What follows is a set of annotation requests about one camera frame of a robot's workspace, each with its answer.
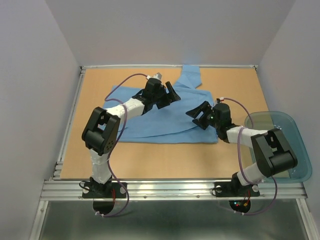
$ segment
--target gray wall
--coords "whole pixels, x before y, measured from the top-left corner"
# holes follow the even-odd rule
[[[266,51],[258,76],[270,110],[291,115],[300,130],[313,175],[305,183],[320,228],[320,1],[297,0]]]
[[[82,66],[258,64],[295,0],[46,0]]]
[[[28,239],[79,67],[44,0],[0,1],[0,235]]]

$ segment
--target teal plastic container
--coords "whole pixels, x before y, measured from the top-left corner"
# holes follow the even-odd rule
[[[251,117],[254,127],[252,127],[250,118],[247,117],[244,122],[247,128],[254,128],[256,130],[281,129],[298,159],[298,165],[295,168],[288,170],[287,177],[275,176],[277,182],[302,183],[308,180],[312,175],[312,166],[305,144],[293,118],[280,111],[254,112],[251,114]],[[253,162],[256,162],[253,150],[250,149],[250,152]]]

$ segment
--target blue towel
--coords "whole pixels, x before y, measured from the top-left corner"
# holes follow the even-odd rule
[[[199,106],[203,101],[214,104],[209,91],[196,89],[199,85],[201,85],[199,67],[184,65],[180,78],[173,85],[181,100],[161,109],[153,106],[153,109],[146,114],[130,119],[120,142],[157,144],[218,142],[213,127],[202,130],[192,122],[191,117],[186,115],[187,111]],[[140,88],[119,87],[109,98],[126,102],[139,90]],[[105,102],[103,108],[111,108],[117,104],[117,102]]]

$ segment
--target wooden table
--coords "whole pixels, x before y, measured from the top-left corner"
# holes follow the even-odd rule
[[[80,91],[75,116],[67,143],[61,179],[88,179],[91,175],[89,150],[81,139],[84,127],[97,106],[104,104],[112,86],[134,73],[154,75],[172,84],[181,68],[116,68],[87,69]],[[213,98],[229,97],[243,103],[249,112],[267,111],[267,104],[253,68],[201,68],[202,85]],[[135,76],[124,86],[144,88],[146,79]],[[235,124],[243,125],[246,112],[227,102]],[[252,163],[249,149],[241,149],[243,165]],[[151,144],[120,142],[114,149],[111,167],[122,179],[230,178],[239,171],[237,145],[221,140],[217,144]]]

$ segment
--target blue cloth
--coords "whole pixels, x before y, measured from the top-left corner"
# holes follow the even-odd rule
[[[209,91],[196,89],[199,85],[201,85],[199,67],[184,65],[180,78],[173,85],[181,100],[161,109],[153,106],[148,113],[127,121],[120,142],[157,144],[218,142],[217,133],[213,127],[202,130],[192,122],[191,117],[186,115],[187,111],[204,101],[214,104]],[[109,98],[126,102],[139,90],[140,88],[119,87]],[[103,108],[111,108],[117,104],[112,101],[105,102]]]

